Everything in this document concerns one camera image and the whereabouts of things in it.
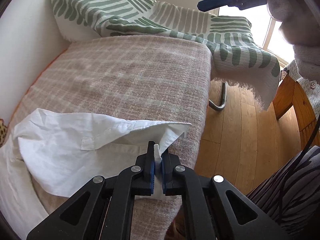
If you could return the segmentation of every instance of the wooden furniture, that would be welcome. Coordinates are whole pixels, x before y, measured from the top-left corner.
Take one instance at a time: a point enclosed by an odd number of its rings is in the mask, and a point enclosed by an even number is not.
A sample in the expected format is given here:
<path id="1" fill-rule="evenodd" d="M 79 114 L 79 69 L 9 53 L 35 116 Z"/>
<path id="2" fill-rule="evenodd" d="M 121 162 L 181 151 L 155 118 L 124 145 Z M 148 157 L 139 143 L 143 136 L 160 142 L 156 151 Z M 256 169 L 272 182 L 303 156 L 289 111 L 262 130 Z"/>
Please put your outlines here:
<path id="1" fill-rule="evenodd" d="M 300 84 L 295 82 L 289 75 L 285 76 L 278 87 L 276 97 L 273 99 L 273 106 L 277 120 L 282 117 L 291 106 L 294 107 L 299 126 L 301 149 L 303 149 L 316 125 L 316 116 L 304 90 Z M 312 145 L 320 145 L 319 131 Z"/>

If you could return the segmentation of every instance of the patterned fabric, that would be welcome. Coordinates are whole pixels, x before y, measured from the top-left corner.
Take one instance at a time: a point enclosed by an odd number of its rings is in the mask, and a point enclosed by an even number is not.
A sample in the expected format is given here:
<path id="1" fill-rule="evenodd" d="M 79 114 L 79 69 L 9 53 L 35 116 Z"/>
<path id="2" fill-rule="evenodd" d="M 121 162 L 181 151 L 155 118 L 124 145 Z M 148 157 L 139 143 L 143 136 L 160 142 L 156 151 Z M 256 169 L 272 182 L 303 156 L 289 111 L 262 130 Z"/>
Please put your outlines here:
<path id="1" fill-rule="evenodd" d="M 247 197 L 269 217 L 278 222 L 279 189 L 297 154 L 279 171 L 263 182 Z M 320 204 L 320 148 L 313 147 L 300 161 L 294 174 L 284 185 L 280 226 L 291 239 L 303 230 Z"/>
<path id="2" fill-rule="evenodd" d="M 204 128 L 211 53 L 195 42 L 159 36 L 122 36 L 72 44 L 45 70 L 22 99 L 9 129 L 36 108 L 57 113 L 88 112 L 127 120 L 192 124 L 169 151 L 193 168 Z M 48 213 L 66 198 L 34 188 Z M 131 239 L 164 239 L 181 205 L 136 200 Z"/>
<path id="3" fill-rule="evenodd" d="M 309 99 L 316 118 L 318 118 L 320 115 L 320 85 L 316 81 L 309 81 L 300 76 L 295 61 L 292 61 L 286 66 L 286 71 L 294 81 L 300 84 Z"/>
<path id="4" fill-rule="evenodd" d="M 7 127 L 4 125 L 3 119 L 0 119 L 0 147 L 4 142 L 6 134 L 7 134 Z"/>
<path id="5" fill-rule="evenodd" d="M 252 39 L 251 23 L 245 17 L 214 16 L 155 0 L 51 0 L 56 17 L 90 26 L 101 37 L 151 34 L 195 41 L 206 45 L 217 68 L 250 69 L 252 76 L 266 69 L 268 90 L 274 98 L 279 83 L 277 58 L 260 49 Z M 230 80 L 229 83 L 240 83 Z M 244 87 L 256 88 L 250 83 Z M 256 99 L 268 108 L 260 95 Z"/>

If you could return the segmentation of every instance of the metal chair leg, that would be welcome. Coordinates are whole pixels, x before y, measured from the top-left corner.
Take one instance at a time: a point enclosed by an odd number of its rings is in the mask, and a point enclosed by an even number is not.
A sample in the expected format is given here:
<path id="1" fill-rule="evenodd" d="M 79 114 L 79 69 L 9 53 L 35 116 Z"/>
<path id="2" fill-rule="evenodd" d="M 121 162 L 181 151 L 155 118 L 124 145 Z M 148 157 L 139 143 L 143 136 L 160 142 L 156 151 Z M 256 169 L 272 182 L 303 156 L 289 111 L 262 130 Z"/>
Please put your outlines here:
<path id="1" fill-rule="evenodd" d="M 226 106 L 226 98 L 227 98 L 227 87 L 226 83 L 223 82 L 222 84 L 222 94 L 221 94 L 221 105 L 216 106 L 210 99 L 209 99 L 209 106 L 216 111 L 222 111 Z"/>

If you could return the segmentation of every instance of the white shirt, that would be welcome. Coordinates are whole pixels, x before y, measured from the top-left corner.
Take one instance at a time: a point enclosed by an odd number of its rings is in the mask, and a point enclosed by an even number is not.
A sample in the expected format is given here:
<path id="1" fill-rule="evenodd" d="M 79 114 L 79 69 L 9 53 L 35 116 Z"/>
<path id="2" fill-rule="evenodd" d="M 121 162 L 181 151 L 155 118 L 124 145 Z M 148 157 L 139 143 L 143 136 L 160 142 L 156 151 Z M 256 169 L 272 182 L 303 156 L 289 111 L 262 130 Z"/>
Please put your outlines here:
<path id="1" fill-rule="evenodd" d="M 135 164 L 154 141 L 156 163 L 190 124 L 124 120 L 103 114 L 36 109 L 0 148 L 0 210 L 21 239 L 48 213 L 30 174 L 50 194 L 70 197 L 96 175 L 109 178 Z M 164 199 L 155 181 L 153 198 Z"/>

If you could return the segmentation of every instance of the window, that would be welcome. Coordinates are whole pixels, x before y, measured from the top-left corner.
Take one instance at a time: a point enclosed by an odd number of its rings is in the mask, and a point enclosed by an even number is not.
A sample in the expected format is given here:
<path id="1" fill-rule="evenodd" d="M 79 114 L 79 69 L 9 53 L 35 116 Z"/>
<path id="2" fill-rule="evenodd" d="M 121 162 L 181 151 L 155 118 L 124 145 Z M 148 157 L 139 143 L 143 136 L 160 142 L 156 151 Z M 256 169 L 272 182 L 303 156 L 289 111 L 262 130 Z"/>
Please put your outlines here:
<path id="1" fill-rule="evenodd" d="M 223 6 L 219 15 L 244 16 L 252 23 L 254 42 L 264 50 L 275 54 L 282 67 L 294 60 L 292 45 L 288 44 L 279 33 L 281 22 L 270 17 L 267 5 L 261 5 L 240 11 L 237 7 Z"/>

